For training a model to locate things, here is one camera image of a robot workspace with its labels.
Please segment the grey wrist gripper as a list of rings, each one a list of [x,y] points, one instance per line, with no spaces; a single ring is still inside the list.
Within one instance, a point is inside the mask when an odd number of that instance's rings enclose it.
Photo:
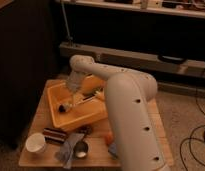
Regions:
[[[69,106],[73,107],[76,105],[76,93],[81,85],[82,81],[84,79],[84,74],[81,72],[77,72],[72,70],[69,77],[67,78],[66,85],[68,89],[71,91],[69,96]]]

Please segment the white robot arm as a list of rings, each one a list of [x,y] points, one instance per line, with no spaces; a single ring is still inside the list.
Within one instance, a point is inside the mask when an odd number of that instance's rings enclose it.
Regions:
[[[105,104],[122,171],[171,171],[165,160],[147,102],[157,81],[145,72],[101,64],[91,56],[73,55],[67,87],[76,93],[88,74],[106,81]]]

